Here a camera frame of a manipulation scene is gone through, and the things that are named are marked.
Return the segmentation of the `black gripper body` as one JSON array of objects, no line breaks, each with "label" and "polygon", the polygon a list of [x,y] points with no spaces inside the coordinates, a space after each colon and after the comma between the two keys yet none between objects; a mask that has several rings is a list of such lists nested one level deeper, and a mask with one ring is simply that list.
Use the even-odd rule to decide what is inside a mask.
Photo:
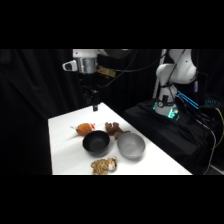
[{"label": "black gripper body", "polygon": [[87,99],[93,106],[100,103],[100,94],[97,89],[96,79],[94,74],[85,74],[83,79],[83,89]]}]

